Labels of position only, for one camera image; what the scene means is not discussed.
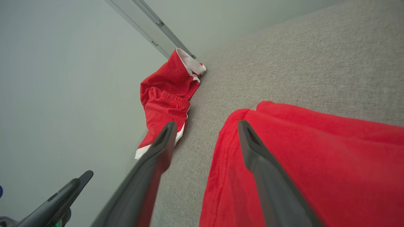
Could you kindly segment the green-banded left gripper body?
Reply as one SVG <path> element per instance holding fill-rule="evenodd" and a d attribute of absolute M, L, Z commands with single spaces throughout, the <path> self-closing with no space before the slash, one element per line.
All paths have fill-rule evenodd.
<path fill-rule="evenodd" d="M 64 227 L 70 220 L 72 216 L 71 209 L 68 208 L 66 213 L 62 216 L 62 218 L 57 223 L 49 223 L 48 227 Z"/>

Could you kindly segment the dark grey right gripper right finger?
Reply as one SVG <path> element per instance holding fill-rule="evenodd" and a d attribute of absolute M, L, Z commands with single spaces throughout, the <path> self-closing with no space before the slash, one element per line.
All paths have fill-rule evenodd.
<path fill-rule="evenodd" d="M 253 174 L 267 227 L 321 227 L 322 221 L 252 126 L 238 123 L 244 165 Z"/>

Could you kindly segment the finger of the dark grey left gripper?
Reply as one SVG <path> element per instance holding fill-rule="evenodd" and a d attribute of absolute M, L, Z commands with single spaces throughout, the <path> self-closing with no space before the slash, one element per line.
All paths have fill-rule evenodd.
<path fill-rule="evenodd" d="M 62 216 L 66 213 L 67 209 L 75 202 L 87 183 L 93 177 L 93 171 L 85 171 L 80 177 L 74 178 L 70 183 L 73 184 L 73 191 L 69 194 L 67 200 L 61 206 L 61 208 L 55 213 L 50 220 L 50 223 L 57 223 Z"/>
<path fill-rule="evenodd" d="M 47 227 L 52 217 L 61 208 L 73 191 L 73 184 L 67 183 L 30 215 L 15 224 L 15 227 Z"/>

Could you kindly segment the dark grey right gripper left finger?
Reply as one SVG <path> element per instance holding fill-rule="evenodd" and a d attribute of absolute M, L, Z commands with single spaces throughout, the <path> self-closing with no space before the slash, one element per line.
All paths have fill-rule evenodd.
<path fill-rule="evenodd" d="M 172 161 L 176 130 L 176 122 L 164 126 L 92 223 L 93 227 L 150 226 L 161 176 Z"/>

